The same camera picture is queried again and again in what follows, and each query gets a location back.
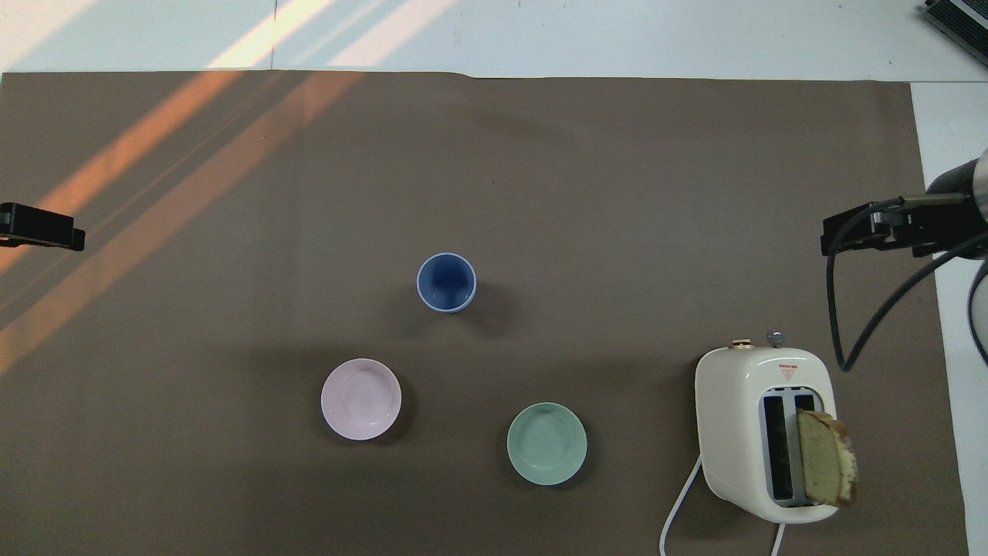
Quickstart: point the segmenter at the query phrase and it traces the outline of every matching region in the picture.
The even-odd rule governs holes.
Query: toaster
[[[830,375],[816,355],[733,340],[700,359],[696,392],[700,461],[714,494],[776,523],[837,511],[803,488],[796,411],[837,417]]]

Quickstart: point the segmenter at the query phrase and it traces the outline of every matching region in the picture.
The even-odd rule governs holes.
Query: toast
[[[848,428],[828,414],[799,410],[799,449],[806,497],[837,508],[858,494],[858,463]]]

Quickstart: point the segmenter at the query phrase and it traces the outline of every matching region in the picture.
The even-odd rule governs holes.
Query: cup
[[[456,253],[437,253],[422,263],[415,280],[422,302],[439,313],[456,313],[473,301],[477,273]]]

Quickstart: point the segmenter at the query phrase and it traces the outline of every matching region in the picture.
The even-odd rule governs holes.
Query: pink bowl
[[[401,386],[383,364],[351,359],[322,386],[322,416],[337,434],[368,440],[388,430],[401,409]]]

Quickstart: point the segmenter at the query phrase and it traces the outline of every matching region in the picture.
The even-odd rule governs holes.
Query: toaster knob
[[[782,347],[785,343],[785,334],[782,330],[773,328],[769,330],[769,333],[765,334],[765,338],[769,341],[771,347]]]

